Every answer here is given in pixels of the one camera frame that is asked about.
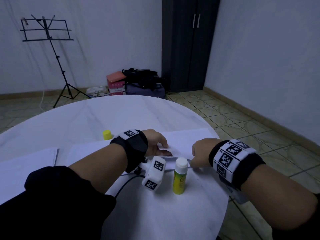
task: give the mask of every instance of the music stand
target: music stand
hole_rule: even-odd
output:
[[[42,17],[42,19],[36,19],[33,15],[31,15],[31,16],[33,17],[33,19],[25,19],[25,18],[21,19],[21,24],[22,24],[23,29],[21,29],[20,31],[23,31],[23,32],[24,32],[24,36],[25,36],[25,38],[26,38],[25,40],[22,40],[22,42],[49,40],[49,41],[50,41],[50,44],[51,44],[51,47],[52,47],[52,49],[53,49],[53,51],[54,51],[54,54],[56,55],[56,59],[57,59],[57,61],[58,61],[58,63],[59,63],[59,66],[60,66],[61,73],[62,73],[62,75],[63,75],[64,81],[66,82],[66,85],[65,85],[64,88],[62,89],[62,92],[60,93],[60,95],[59,95],[59,97],[58,97],[58,99],[57,99],[57,101],[56,101],[56,103],[54,104],[53,107],[54,107],[54,108],[56,107],[56,105],[57,105],[59,99],[61,98],[61,96],[73,100],[73,99],[75,99],[76,96],[79,95],[79,93],[82,93],[83,95],[87,96],[88,98],[91,98],[90,96],[88,96],[88,95],[85,94],[84,92],[80,91],[79,89],[75,88],[74,86],[70,85],[70,83],[68,83],[68,81],[67,81],[67,79],[66,79],[66,76],[65,76],[66,71],[64,71],[64,70],[62,69],[61,64],[60,64],[60,61],[59,61],[60,56],[57,56],[57,53],[56,53],[56,51],[55,51],[55,49],[54,49],[54,45],[52,44],[52,40],[70,40],[70,41],[73,41],[73,39],[70,38],[70,33],[69,33],[69,31],[71,31],[71,29],[68,29],[66,20],[57,20],[57,19],[54,19],[55,15],[53,16],[52,19],[46,19],[45,17]],[[41,28],[41,29],[25,29],[23,22],[25,22],[26,25],[28,25],[28,21],[37,21],[38,24],[40,24],[42,28]],[[53,21],[65,22],[65,24],[66,24],[66,29],[51,29],[50,26],[51,26],[51,24],[52,24]],[[35,30],[45,30],[45,33],[46,33],[47,38],[46,38],[46,39],[28,40],[26,31],[35,31]],[[69,39],[53,39],[52,36],[50,36],[50,34],[49,34],[49,30],[67,31],[67,32],[68,32]],[[78,91],[77,95],[75,95],[75,96],[72,95],[71,90],[70,90],[70,87],[72,87],[73,89],[75,89],[76,91]],[[70,97],[63,96],[63,95],[62,95],[63,92],[64,92],[64,90],[65,90],[66,88],[68,88],[68,93],[69,93]]]

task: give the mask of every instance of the sheet of paper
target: sheet of paper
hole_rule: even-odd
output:
[[[54,166],[58,148],[51,147],[0,163],[0,205],[22,193],[33,171]]]
[[[175,168],[175,161],[178,157],[184,157],[188,160],[193,158],[192,155],[192,145],[199,140],[204,138],[213,138],[208,129],[191,129],[191,130],[180,130],[180,131],[170,131],[162,132],[162,135],[167,139],[169,148],[166,150],[170,151],[174,158],[165,157],[167,161],[166,171],[172,170]],[[69,156],[66,161],[66,165],[70,166],[71,164],[79,161],[80,159],[98,151],[99,149],[106,147],[110,144],[111,140],[96,141],[90,142],[87,144],[73,145]]]

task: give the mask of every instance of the black wardrobe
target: black wardrobe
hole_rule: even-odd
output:
[[[171,92],[205,83],[220,0],[162,0],[162,77]]]

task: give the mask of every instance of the black shirt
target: black shirt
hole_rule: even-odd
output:
[[[113,196],[99,193],[89,181],[64,166],[30,173],[25,189],[0,205],[2,239],[100,239],[102,224],[116,205]],[[319,208],[298,229],[273,229],[273,238],[316,236],[318,224]]]

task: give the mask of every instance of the table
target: table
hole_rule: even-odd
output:
[[[137,95],[108,96],[79,101],[37,115],[0,135],[1,161],[49,147],[58,147],[56,165],[65,165],[71,146],[102,141],[102,132],[127,129],[159,132],[208,128],[198,114],[172,101]],[[132,175],[121,176],[108,193]],[[102,239],[215,239],[227,209],[228,194],[210,168],[189,169],[186,192],[172,192],[173,172],[152,193],[132,180],[118,196],[107,218]]]

